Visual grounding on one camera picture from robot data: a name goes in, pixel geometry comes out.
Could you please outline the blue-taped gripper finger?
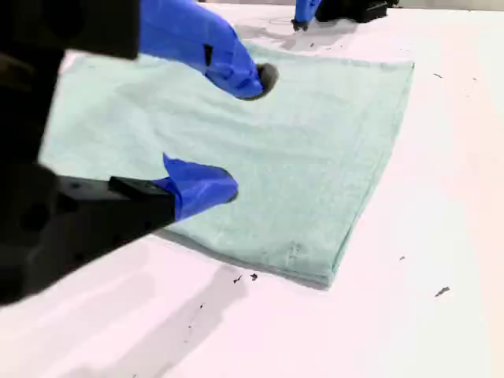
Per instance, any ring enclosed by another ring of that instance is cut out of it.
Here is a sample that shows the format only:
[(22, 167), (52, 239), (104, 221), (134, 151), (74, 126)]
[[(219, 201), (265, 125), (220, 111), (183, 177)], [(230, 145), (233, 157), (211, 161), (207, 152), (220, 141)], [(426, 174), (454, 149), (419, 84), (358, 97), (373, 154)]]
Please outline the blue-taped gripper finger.
[(156, 180), (112, 177), (109, 188), (134, 202), (117, 222), (110, 249), (237, 199), (239, 185), (226, 169), (163, 156), (166, 176)]
[(297, 0), (295, 2), (295, 15), (291, 20), (295, 32), (299, 30), (307, 30), (319, 5), (320, 0)]
[(214, 86), (244, 101), (266, 96), (275, 86), (275, 65), (254, 62), (235, 29), (195, 1), (140, 2), (139, 51), (178, 61)]

